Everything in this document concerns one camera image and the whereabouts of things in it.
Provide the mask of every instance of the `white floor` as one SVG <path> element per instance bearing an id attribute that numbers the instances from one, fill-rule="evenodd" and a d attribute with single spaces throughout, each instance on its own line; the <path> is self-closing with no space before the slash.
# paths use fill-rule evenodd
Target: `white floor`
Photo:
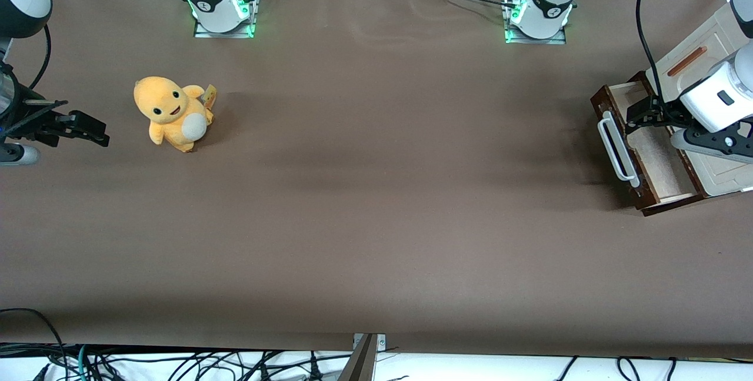
<path id="1" fill-rule="evenodd" d="M 318 357 L 339 355 L 343 352 L 317 352 Z M 261 357 L 260 352 L 244 352 L 241 354 L 245 365 L 252 366 Z M 164 359 L 165 357 L 188 357 L 190 354 L 171 355 L 128 355 L 134 359 Z M 269 365 L 289 365 L 291 363 L 307 362 L 309 352 L 285 352 L 272 359 Z M 430 355 L 414 353 L 380 353 L 377 357 L 374 381 L 394 381 L 407 376 L 406 381 L 440 381 L 440 380 L 473 380 L 473 381 L 553 381 L 558 379 L 570 357 L 536 357 L 536 356 L 491 356 L 491 355 Z M 664 381 L 669 371 L 669 360 L 633 359 L 642 381 Z M 38 371 L 48 364 L 43 357 L 19 357 L 19 359 L 0 359 L 0 374 L 3 381 L 28 381 L 33 379 Z M 339 371 L 346 364 L 346 359 L 323 360 L 318 363 L 322 373 Z M 134 363 L 115 362 L 116 370 L 124 381 L 165 381 L 180 365 L 177 362 Z M 202 376 L 202 381 L 232 381 L 234 376 L 240 376 L 240 368 L 221 363 L 219 366 L 233 369 L 212 369 Z M 46 381 L 54 381 L 65 376 L 61 367 L 51 365 Z M 186 379 L 194 379 L 196 369 L 186 374 Z M 272 378 L 274 381 L 304 379 L 306 371 L 301 368 L 286 370 Z M 569 371 L 565 381 L 621 381 L 615 359 L 596 359 L 595 357 L 579 357 Z M 672 381 L 750 381 L 753 379 L 753 365 L 725 362 L 688 362 L 680 360 L 677 363 Z M 259 381 L 256 374 L 252 381 Z"/>

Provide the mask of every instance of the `plush toy belly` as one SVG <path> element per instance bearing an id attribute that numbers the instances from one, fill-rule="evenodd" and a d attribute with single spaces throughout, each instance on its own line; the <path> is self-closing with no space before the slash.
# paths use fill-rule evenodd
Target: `plush toy belly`
<path id="1" fill-rule="evenodd" d="M 189 113 L 183 119 L 181 132 L 183 132 L 183 137 L 186 137 L 186 140 L 196 142 L 206 133 L 206 118 L 201 113 Z"/>

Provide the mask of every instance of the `drawer handle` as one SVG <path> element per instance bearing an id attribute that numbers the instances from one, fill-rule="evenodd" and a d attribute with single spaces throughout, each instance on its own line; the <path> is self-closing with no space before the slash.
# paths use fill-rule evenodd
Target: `drawer handle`
<path id="1" fill-rule="evenodd" d="M 627 147 L 623 143 L 622 137 L 619 136 L 617 125 L 614 123 L 612 114 L 609 111 L 604 112 L 603 119 L 597 124 L 597 129 L 599 129 L 599 135 L 602 137 L 602 143 L 604 143 L 604 148 L 611 161 L 614 174 L 617 175 L 619 180 L 629 182 L 633 188 L 637 188 L 637 186 L 641 185 L 641 182 L 638 180 L 637 174 L 635 174 L 635 168 L 633 168 L 632 162 L 627 154 Z M 611 137 L 614 142 L 614 147 L 612 147 L 612 142 L 609 140 L 610 136 L 607 134 L 607 129 L 609 129 L 612 134 Z M 621 162 L 625 169 L 628 172 L 632 172 L 632 174 L 626 174 L 622 171 L 620 165 Z"/>

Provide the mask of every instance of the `yellow plush toy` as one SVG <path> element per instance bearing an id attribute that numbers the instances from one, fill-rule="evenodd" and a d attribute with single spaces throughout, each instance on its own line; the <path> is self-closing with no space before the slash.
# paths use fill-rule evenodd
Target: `yellow plush toy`
<path id="1" fill-rule="evenodd" d="M 147 76 L 136 83 L 134 99 L 139 110 L 151 120 L 149 137 L 156 145 L 162 138 L 181 152 L 194 150 L 194 142 L 204 137 L 212 123 L 212 105 L 217 89 L 199 86 L 182 89 L 161 76 Z"/>

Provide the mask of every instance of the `brown table surface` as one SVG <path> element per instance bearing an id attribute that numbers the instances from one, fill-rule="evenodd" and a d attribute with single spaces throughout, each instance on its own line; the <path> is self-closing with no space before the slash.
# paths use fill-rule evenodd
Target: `brown table surface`
<path id="1" fill-rule="evenodd" d="M 253 40 L 192 38 L 179 0 L 54 0 L 38 92 L 112 140 L 0 171 L 0 306 L 70 343 L 753 357 L 753 195 L 630 209 L 589 98 L 648 66 L 635 0 L 577 1 L 535 46 L 466 0 L 262 0 Z M 654 56 L 721 4 L 645 0 Z M 149 75 L 217 86 L 195 153 L 150 142 Z"/>

